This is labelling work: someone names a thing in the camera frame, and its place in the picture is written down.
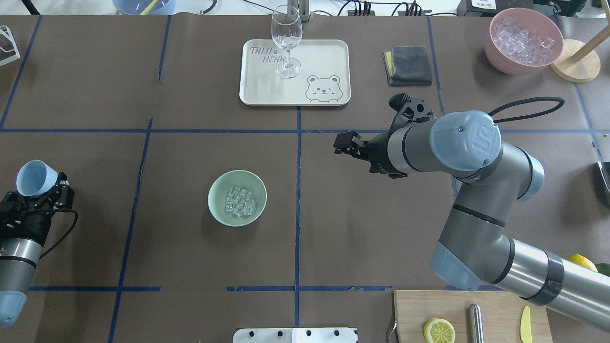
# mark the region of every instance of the folded towel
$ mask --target folded towel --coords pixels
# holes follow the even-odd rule
[[[432,84],[430,58],[425,46],[397,46],[384,50],[383,58],[389,85]]]

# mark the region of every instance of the wine glass base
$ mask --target wine glass base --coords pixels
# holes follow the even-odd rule
[[[301,72],[301,62],[297,59],[291,58],[292,67],[286,67],[286,61],[282,61],[278,64],[278,74],[286,79],[295,78]]]

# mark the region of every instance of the brown table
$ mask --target brown table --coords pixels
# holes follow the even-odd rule
[[[546,171],[506,232],[563,257],[610,261],[610,209],[592,174],[610,160],[610,45],[597,49],[602,71],[588,84],[548,68],[507,76],[483,53],[489,21],[314,15],[305,39],[350,47],[350,102],[249,107],[238,98],[242,46],[269,37],[269,16],[0,16],[22,53],[0,68],[0,189],[14,190],[18,169],[41,159],[68,175],[81,215],[41,260],[2,341],[231,342],[237,328],[294,326],[356,327],[361,342],[383,341],[392,289],[447,286],[428,262],[454,185],[442,173],[369,174],[332,143],[347,129],[365,139],[387,130],[387,100],[400,92],[438,115],[563,97],[553,114],[500,125]],[[584,41],[606,24],[559,22]],[[387,85],[382,50],[401,45],[430,49],[431,87]],[[233,169],[259,175],[269,194],[243,228],[217,223],[206,203],[211,183]],[[56,215],[48,245],[70,223]],[[557,343],[608,340],[548,316]]]

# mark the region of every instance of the wine glass stem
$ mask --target wine glass stem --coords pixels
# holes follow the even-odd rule
[[[290,60],[290,50],[288,50],[288,61],[286,61],[286,68],[292,68],[292,61]]]

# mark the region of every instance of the knife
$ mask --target knife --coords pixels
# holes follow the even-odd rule
[[[523,308],[523,314],[521,315],[521,341],[523,343],[532,342],[532,326],[529,319],[529,306]]]

